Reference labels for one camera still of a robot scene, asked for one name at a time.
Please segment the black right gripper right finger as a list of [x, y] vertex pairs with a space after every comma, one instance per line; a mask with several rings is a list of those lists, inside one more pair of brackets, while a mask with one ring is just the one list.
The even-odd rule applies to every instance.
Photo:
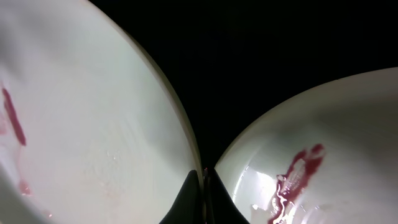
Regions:
[[236, 208], [214, 169], [205, 169], [205, 201], [207, 224], [249, 223]]

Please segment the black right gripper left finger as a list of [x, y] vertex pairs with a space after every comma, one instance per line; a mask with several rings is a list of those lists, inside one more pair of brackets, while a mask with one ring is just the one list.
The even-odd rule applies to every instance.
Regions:
[[195, 170], [185, 179], [172, 207], [160, 224], [199, 223], [199, 181]]

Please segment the light green plate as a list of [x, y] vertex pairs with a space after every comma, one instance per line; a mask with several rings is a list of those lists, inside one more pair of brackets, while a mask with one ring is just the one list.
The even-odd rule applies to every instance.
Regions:
[[250, 223], [396, 223], [397, 69], [279, 104], [234, 140], [215, 170]]

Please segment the light blue plate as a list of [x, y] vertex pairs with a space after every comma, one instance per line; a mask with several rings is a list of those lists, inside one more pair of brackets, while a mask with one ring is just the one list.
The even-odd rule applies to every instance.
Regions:
[[1, 2], [1, 222], [160, 223], [201, 169], [170, 83], [89, 1]]

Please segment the black round tray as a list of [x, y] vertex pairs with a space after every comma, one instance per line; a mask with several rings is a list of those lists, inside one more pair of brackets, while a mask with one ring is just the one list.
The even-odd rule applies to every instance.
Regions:
[[397, 66], [397, 2], [96, 0], [165, 73], [203, 167], [279, 103]]

